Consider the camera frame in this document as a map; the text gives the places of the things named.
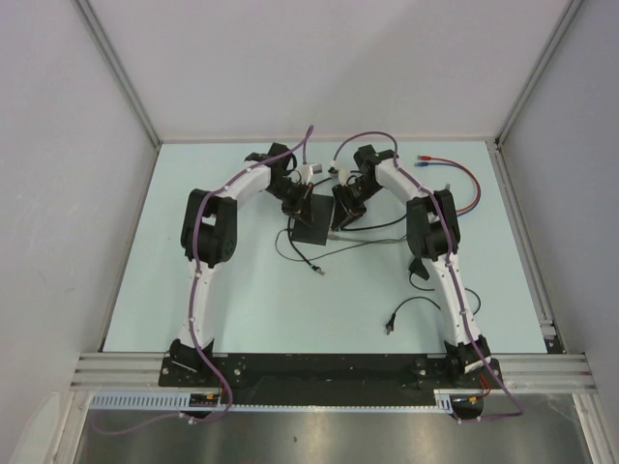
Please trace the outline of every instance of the black cable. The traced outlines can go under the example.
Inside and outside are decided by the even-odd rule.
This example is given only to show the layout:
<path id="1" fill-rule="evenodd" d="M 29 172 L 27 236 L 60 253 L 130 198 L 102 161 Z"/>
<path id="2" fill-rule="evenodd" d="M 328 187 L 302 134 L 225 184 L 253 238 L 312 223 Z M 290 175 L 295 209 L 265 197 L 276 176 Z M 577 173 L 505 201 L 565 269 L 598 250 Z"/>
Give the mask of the black cable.
<path id="1" fill-rule="evenodd" d="M 408 281 L 413 287 L 415 287 L 417 290 L 421 290 L 422 292 L 433 292 L 434 291 L 433 288 L 422 288 L 422 287 L 415 285 L 413 283 L 413 273 L 410 273 L 408 275 Z M 470 288 L 465 287 L 464 290 L 475 295 L 475 298 L 477 300 L 477 309 L 473 311 L 473 315 L 476 315 L 482 309 L 482 297 L 480 297 L 479 294 L 475 290 L 471 290 Z"/>
<path id="2" fill-rule="evenodd" d="M 295 155 L 292 155 L 292 169 L 287 169 L 287 170 L 285 171 L 285 174 L 284 174 L 284 175 L 285 175 L 285 176 L 289 176 L 289 175 L 290 175 L 290 173 L 291 173 L 292 171 L 295 171 L 296 169 L 297 169 L 297 157 L 296 157 Z"/>
<path id="3" fill-rule="evenodd" d="M 311 262 L 308 260 L 308 258 L 306 257 L 306 255 L 305 255 L 305 254 L 303 254 L 303 253 L 301 252 L 301 250 L 299 250 L 299 249 L 297 248 L 297 246 L 296 246 L 296 245 L 294 245 L 294 242 L 292 241 L 292 217 L 288 217 L 288 227 L 287 227 L 286 229 L 283 229 L 283 230 L 286 230 L 286 231 L 288 232 L 288 234 L 287 234 L 287 235 L 288 235 L 288 242 L 290 242 L 290 246 L 292 247 L 292 249 L 294 249 L 294 250 L 297 252 L 297 254 L 298 254 L 299 256 L 301 256 L 301 259 L 302 259 L 302 260 L 303 260 L 303 261 L 304 261 L 304 262 L 305 262 L 308 266 L 310 266 L 310 267 L 311 267 L 311 269 L 312 269 L 313 271 L 315 271 L 315 272 L 319 273 L 320 275 L 324 276 L 324 275 L 325 275 L 325 272 L 324 272 L 322 269 L 320 269 L 318 266 L 314 266 L 313 264 L 311 264 Z"/>
<path id="4" fill-rule="evenodd" d="M 464 288 L 464 290 L 466 290 L 467 292 L 472 293 L 473 295 L 475 295 L 475 298 L 477 298 L 477 309 L 475 309 L 475 311 L 473 311 L 473 315 L 476 315 L 478 312 L 480 312 L 482 310 L 482 298 L 477 294 L 477 292 L 475 290 L 471 290 L 470 288 Z"/>
<path id="5" fill-rule="evenodd" d="M 303 263 L 303 262 L 306 262 L 304 259 L 294 259 L 294 258 L 291 258 L 291 257 L 289 257 L 289 256 L 286 256 L 285 254 L 283 254 L 283 253 L 280 251 L 280 247 L 278 246 L 278 241 L 280 240 L 280 235 L 281 235 L 283 232 L 287 232 L 287 231 L 288 231 L 288 229 L 282 229 L 280 232 L 278 232 L 278 235 L 276 235 L 276 237 L 275 237 L 275 243 L 274 243 L 274 245 L 275 245 L 275 251 L 278 253 L 278 255 L 279 255 L 279 256 L 281 256 L 283 259 L 287 259 L 288 261 L 293 261 L 293 262 L 295 262 L 295 263 Z M 324 253 L 324 254 L 321 254 L 321 255 L 319 255 L 319 256 L 315 256 L 315 257 L 312 257 L 312 258 L 306 258 L 306 259 L 308 259 L 309 261 L 316 261 L 316 260 L 318 260 L 318 259 L 322 259 L 322 258 L 325 258 L 325 257 L 327 257 L 327 256 L 331 256 L 331 255 L 333 255 L 333 254 L 341 253 L 341 252 L 343 252 L 343 251 L 347 251 L 347 250 L 352 249 L 352 248 L 364 247 L 364 246 L 366 246 L 366 245 L 380 244 L 380 243 L 382 243 L 382 242 L 394 242 L 394 243 L 395 243 L 395 242 L 403 242 L 405 239 L 406 239 L 406 237 L 404 236 L 404 237 L 401 237 L 401 238 L 399 238 L 399 239 L 380 239 L 380 240 L 370 240 L 370 241 L 368 241 L 368 242 L 363 242 L 362 244 L 357 244 L 357 245 L 352 245 L 352 246 L 345 246 L 344 248 L 336 249 L 336 250 L 334 250 L 334 251 L 329 251 L 328 253 Z"/>
<path id="6" fill-rule="evenodd" d="M 430 302 L 433 305 L 435 305 L 436 308 L 439 311 L 441 310 L 441 306 L 439 306 L 437 302 L 435 302 L 434 300 L 432 300 L 432 299 L 430 299 L 428 297 L 410 297 L 410 298 L 407 298 L 402 303 L 398 304 L 398 307 L 396 308 L 396 310 L 391 315 L 391 318 L 389 319 L 389 322 L 387 324 L 385 324 L 385 333 L 386 334 L 390 334 L 391 332 L 394 331 L 395 325 L 396 325 L 396 314 L 398 314 L 398 310 L 401 307 L 403 307 L 406 303 L 412 302 L 413 300 L 426 300 L 427 302 Z"/>
<path id="7" fill-rule="evenodd" d="M 398 304 L 398 307 L 396 308 L 396 310 L 394 311 L 394 314 L 396 314 L 398 312 L 398 310 L 403 307 L 405 304 L 407 304 L 408 302 L 412 302 L 413 300 L 426 300 L 427 302 L 432 303 L 434 306 L 436 306 L 436 309 L 438 309 L 439 311 L 441 310 L 441 306 L 438 305 L 438 303 L 428 297 L 410 297 L 407 298 L 406 300 L 404 300 L 402 303 Z"/>
<path id="8" fill-rule="evenodd" d="M 290 172 L 288 173 L 288 176 L 289 176 L 290 174 L 292 174 L 293 172 L 296 172 L 296 173 L 297 173 L 297 175 L 299 176 L 299 179 L 297 179 L 297 180 L 296 180 L 296 183 L 297 183 L 297 184 L 301 184 L 301 173 L 299 172 L 299 170 L 298 170 L 298 169 L 293 169 L 292 171 L 290 171 Z"/>
<path id="9" fill-rule="evenodd" d="M 380 229 L 381 227 L 389 227 L 390 225 L 394 225 L 397 224 L 398 222 L 401 222 L 403 220 L 406 219 L 406 215 L 396 219 L 396 220 L 392 220 L 391 222 L 385 222 L 384 224 L 378 224 L 378 225 L 370 225 L 368 227 L 355 227 L 355 228 L 349 228 L 349 227 L 342 227 L 341 230 L 343 230 L 344 232 L 358 232 L 360 230 L 373 230 L 373 229 Z"/>
<path id="10" fill-rule="evenodd" d="M 415 284 L 413 283 L 413 273 L 410 273 L 410 274 L 408 275 L 408 281 L 410 282 L 410 284 L 411 284 L 413 287 L 415 287 L 417 290 L 421 290 L 422 292 L 433 292 L 433 291 L 434 291 L 434 289 L 433 289 L 433 288 L 422 288 L 422 287 L 419 287 L 419 286 L 415 285 Z"/>

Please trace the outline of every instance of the cable connector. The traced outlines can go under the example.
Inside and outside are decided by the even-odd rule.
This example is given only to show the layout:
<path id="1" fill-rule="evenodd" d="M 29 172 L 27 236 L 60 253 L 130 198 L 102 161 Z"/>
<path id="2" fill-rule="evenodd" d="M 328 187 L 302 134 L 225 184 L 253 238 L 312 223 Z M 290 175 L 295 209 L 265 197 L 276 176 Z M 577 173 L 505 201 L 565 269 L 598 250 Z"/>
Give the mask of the cable connector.
<path id="1" fill-rule="evenodd" d="M 325 274 L 327 274 L 322 269 L 320 269 L 318 266 L 311 266 L 311 269 L 313 271 L 319 273 L 321 276 L 324 276 Z"/>
<path id="2" fill-rule="evenodd" d="M 329 170 L 327 171 L 329 174 L 338 174 L 339 172 L 339 164 L 337 161 L 332 160 L 330 163 L 331 167 L 329 168 Z"/>
<path id="3" fill-rule="evenodd" d="M 391 319 L 389 319 L 389 322 L 385 324 L 385 334 L 389 335 L 391 332 L 393 332 L 395 330 L 395 324 L 396 324 L 396 314 L 393 313 L 391 315 Z"/>

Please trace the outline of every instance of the plug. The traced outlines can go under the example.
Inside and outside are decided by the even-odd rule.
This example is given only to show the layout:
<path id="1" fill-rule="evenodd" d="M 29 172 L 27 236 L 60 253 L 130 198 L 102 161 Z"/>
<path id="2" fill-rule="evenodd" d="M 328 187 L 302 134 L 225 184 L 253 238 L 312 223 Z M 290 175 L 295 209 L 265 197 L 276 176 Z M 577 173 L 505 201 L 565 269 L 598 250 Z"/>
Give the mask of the plug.
<path id="1" fill-rule="evenodd" d="M 391 315 L 391 319 L 389 319 L 389 322 L 385 324 L 385 334 L 389 335 L 391 332 L 394 331 L 395 323 L 396 323 L 396 314 L 393 313 Z"/>
<path id="2" fill-rule="evenodd" d="M 320 269 L 318 266 L 311 266 L 311 269 L 313 271 L 319 273 L 321 276 L 324 276 L 325 274 L 327 274 L 322 269 Z"/>

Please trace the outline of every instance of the blue cable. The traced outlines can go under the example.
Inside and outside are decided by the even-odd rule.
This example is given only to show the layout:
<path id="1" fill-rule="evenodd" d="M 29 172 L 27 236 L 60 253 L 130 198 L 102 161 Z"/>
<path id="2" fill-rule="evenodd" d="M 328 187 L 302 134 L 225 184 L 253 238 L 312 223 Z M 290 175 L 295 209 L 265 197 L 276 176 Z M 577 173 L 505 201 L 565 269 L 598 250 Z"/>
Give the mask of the blue cable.
<path id="1" fill-rule="evenodd" d="M 426 166 L 449 166 L 449 167 L 455 167 L 455 168 L 459 169 L 460 171 L 463 171 L 468 176 L 468 173 L 464 169 L 462 169 L 460 166 L 458 166 L 456 164 L 450 164 L 448 162 L 421 161 L 421 162 L 416 162 L 415 165 L 419 166 L 419 167 L 426 167 Z M 479 200 L 477 200 L 473 206 L 471 206 L 468 210 L 466 210 L 463 213 L 458 213 L 456 216 L 460 217 L 460 216 L 464 216 L 464 215 L 469 214 L 471 211 L 473 211 L 475 208 L 477 208 L 477 205 L 480 204 L 480 200 L 481 199 L 482 199 L 482 196 L 480 195 Z"/>

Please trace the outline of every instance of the red cable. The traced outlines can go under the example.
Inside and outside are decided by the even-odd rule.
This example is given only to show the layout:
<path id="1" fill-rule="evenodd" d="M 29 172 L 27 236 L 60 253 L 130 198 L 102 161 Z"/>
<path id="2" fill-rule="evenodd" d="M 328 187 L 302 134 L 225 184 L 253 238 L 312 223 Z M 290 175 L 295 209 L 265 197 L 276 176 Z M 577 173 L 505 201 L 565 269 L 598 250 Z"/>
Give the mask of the red cable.
<path id="1" fill-rule="evenodd" d="M 460 208 L 459 210 L 456 210 L 457 213 L 464 213 L 466 210 L 472 208 L 473 205 L 475 205 L 475 203 L 480 201 L 480 197 L 482 196 L 482 186 L 480 186 L 480 183 L 477 180 L 477 177 L 475 177 L 475 174 L 469 171 L 467 167 L 463 166 L 459 162 L 455 162 L 451 159 L 446 159 L 446 158 L 435 158 L 435 157 L 428 157 L 425 155 L 420 156 L 418 158 L 422 161 L 441 161 L 441 162 L 447 162 L 449 164 L 454 164 L 460 169 L 462 169 L 464 172 L 466 172 L 466 174 L 468 174 L 469 177 L 473 180 L 473 182 L 475 183 L 475 187 L 477 188 L 477 195 L 475 195 L 475 200 L 473 200 L 473 202 L 470 205 L 465 206 L 464 208 Z"/>

